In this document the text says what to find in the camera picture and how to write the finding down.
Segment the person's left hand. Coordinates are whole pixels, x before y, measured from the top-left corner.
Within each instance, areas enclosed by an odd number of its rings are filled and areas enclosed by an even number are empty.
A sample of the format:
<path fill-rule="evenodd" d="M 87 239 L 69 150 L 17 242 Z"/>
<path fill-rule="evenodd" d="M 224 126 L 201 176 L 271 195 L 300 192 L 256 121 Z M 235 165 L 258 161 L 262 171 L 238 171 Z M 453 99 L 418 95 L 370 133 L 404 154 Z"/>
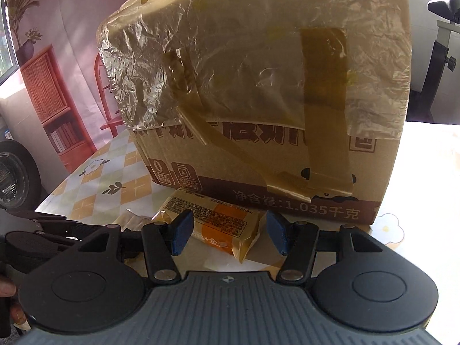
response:
<path fill-rule="evenodd" d="M 17 288 L 10 279 L 1 277 L 0 291 L 1 298 L 14 298 Z M 9 313 L 15 325 L 24 325 L 27 323 L 26 315 L 19 303 L 13 301 L 9 306 Z"/>

